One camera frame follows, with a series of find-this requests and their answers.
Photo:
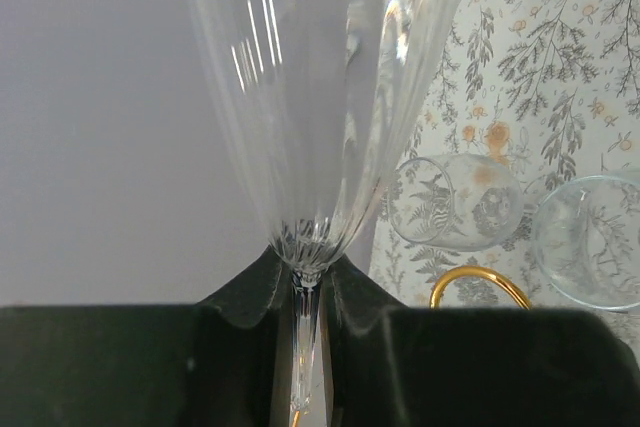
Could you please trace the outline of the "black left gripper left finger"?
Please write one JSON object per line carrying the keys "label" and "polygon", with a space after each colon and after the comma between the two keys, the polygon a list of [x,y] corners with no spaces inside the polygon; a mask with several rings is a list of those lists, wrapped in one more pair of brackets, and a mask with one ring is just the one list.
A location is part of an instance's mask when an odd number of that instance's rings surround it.
{"label": "black left gripper left finger", "polygon": [[290,272],[272,250],[195,304],[5,307],[5,426],[284,426]]}

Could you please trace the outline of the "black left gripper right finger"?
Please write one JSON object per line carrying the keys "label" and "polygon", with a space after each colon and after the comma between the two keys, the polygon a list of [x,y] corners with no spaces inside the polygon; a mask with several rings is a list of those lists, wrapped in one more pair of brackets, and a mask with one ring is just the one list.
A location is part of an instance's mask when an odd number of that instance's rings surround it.
{"label": "black left gripper right finger", "polygon": [[639,367],[574,309],[411,308],[348,260],[323,281],[331,426],[635,426]]}

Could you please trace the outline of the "gold wire wine glass rack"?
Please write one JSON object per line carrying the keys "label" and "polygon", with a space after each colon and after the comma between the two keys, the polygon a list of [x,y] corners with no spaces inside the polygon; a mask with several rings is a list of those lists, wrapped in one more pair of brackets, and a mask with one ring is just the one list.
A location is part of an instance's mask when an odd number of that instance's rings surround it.
{"label": "gold wire wine glass rack", "polygon": [[[435,281],[431,293],[421,293],[415,297],[421,307],[436,308],[446,297],[446,289],[455,286],[462,307],[492,307],[498,304],[496,289],[503,291],[515,305],[530,309],[531,301],[527,295],[505,275],[486,267],[463,265],[453,268]],[[316,290],[315,343],[309,348],[308,359],[297,360],[295,367],[309,367],[310,384],[307,387],[292,378],[292,400],[290,424],[292,426],[327,426],[330,408],[328,402],[332,396],[330,349],[324,344],[327,332],[322,320],[322,293]]]}

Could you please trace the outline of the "clear wine glass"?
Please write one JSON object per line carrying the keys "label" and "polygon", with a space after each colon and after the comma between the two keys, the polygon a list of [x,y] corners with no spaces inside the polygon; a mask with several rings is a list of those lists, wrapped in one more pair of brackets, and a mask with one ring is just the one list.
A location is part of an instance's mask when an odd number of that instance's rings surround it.
{"label": "clear wine glass", "polygon": [[610,312],[639,309],[639,169],[571,180],[539,204],[536,265],[563,296]]}
{"label": "clear wine glass", "polygon": [[460,0],[189,0],[237,176],[294,297],[304,411],[321,280],[375,212]]}
{"label": "clear wine glass", "polygon": [[402,163],[386,204],[389,222],[404,240],[475,252],[515,232],[524,194],[503,164],[478,154],[446,154]]}

